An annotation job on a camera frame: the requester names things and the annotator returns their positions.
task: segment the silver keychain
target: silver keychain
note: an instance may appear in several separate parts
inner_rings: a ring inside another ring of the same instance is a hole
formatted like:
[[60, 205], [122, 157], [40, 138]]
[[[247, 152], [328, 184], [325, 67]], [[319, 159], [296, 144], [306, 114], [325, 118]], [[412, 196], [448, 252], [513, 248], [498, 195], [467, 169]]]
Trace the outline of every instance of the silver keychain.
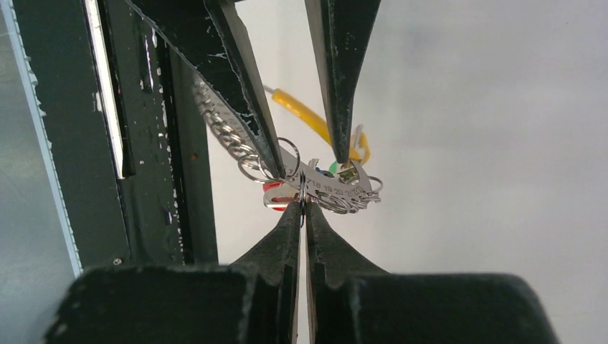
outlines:
[[[239, 170], [250, 180], [257, 183], [285, 182], [300, 194], [305, 193], [311, 201], [338, 214], [354, 214], [367, 209], [369, 202], [380, 202], [382, 181], [368, 176], [359, 162], [351, 161], [345, 170], [348, 173], [342, 171], [343, 178], [331, 178], [315, 170], [318, 159], [313, 159], [308, 165], [303, 164], [298, 148], [286, 138], [279, 138], [279, 141], [287, 143], [295, 154], [280, 148], [287, 176], [285, 179], [270, 176], [241, 122], [198, 75], [194, 77], [193, 93], [205, 123], [222, 147], [237, 161]], [[265, 178], [253, 176], [247, 169], [259, 171]], [[379, 186], [373, 189], [371, 181]]]

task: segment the gray wall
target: gray wall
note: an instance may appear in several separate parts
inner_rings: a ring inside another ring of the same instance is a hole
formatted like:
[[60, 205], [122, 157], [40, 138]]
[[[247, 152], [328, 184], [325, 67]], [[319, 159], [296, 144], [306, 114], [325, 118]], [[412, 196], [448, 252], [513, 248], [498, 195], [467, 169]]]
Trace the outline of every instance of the gray wall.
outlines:
[[75, 268], [0, 4], [0, 343], [39, 343]]

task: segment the keychain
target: keychain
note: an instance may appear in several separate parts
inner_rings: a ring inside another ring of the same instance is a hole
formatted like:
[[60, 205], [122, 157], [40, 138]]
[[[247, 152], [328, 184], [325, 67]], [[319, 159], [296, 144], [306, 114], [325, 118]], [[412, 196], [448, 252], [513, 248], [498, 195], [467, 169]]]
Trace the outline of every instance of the keychain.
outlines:
[[[272, 93], [275, 102], [297, 115], [331, 144], [327, 124], [323, 119], [286, 92], [268, 87], [265, 89]], [[351, 140], [350, 161], [340, 165], [339, 169], [336, 167], [335, 173], [331, 168], [329, 171], [318, 169], [318, 159], [311, 160], [309, 164], [302, 163], [298, 148], [290, 140], [278, 138], [292, 148], [293, 154], [280, 147], [287, 175], [285, 178], [275, 178], [264, 169], [241, 122], [198, 76], [194, 77], [193, 92], [205, 123], [222, 147], [237, 161], [239, 170], [250, 180], [264, 184], [263, 201], [267, 208], [281, 210], [290, 201], [306, 197], [337, 214], [354, 214], [366, 209], [370, 202], [380, 202], [382, 181], [368, 176], [362, 167], [370, 153], [361, 126], [357, 127]], [[248, 170], [258, 171], [264, 178], [254, 176]], [[372, 181], [379, 186], [372, 188]]]

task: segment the black metal frame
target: black metal frame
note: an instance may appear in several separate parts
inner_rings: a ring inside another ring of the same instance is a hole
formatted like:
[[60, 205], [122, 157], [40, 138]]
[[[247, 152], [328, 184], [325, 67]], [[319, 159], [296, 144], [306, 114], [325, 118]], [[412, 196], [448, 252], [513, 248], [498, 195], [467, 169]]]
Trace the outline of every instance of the black metal frame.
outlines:
[[14, 0], [82, 267], [217, 263], [193, 72], [124, 1], [99, 5], [125, 147], [121, 180], [97, 110], [82, 0]]
[[[337, 235], [317, 204], [308, 205], [311, 343], [558, 343], [523, 280], [389, 274]], [[45, 339], [295, 343], [300, 215], [300, 205], [289, 204], [277, 226], [228, 267], [95, 270], [71, 286]]]

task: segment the yellow wire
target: yellow wire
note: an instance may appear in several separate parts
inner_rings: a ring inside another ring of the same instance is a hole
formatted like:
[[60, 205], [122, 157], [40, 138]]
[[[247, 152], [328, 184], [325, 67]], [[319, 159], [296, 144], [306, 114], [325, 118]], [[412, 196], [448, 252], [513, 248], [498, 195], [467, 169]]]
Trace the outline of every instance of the yellow wire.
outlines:
[[[304, 123], [306, 123], [311, 129], [313, 129], [317, 134], [319, 134], [319, 136], [322, 137], [325, 142], [331, 145], [331, 138], [329, 136], [329, 130], [327, 129], [327, 123], [321, 117], [319, 117], [319, 115], [314, 113], [306, 105], [302, 104], [299, 100], [295, 99], [292, 95], [283, 90], [276, 89], [273, 90], [271, 93], [272, 100], [274, 100], [277, 104], [283, 106], [285, 109], [289, 110], [289, 112], [304, 121]], [[363, 165], [367, 162], [367, 160], [369, 160], [371, 156], [367, 137], [363, 133], [361, 134], [360, 145], [365, 150], [365, 155], [363, 159], [361, 159], [359, 153], [352, 146], [349, 158], [351, 160], [360, 161], [361, 165]]]

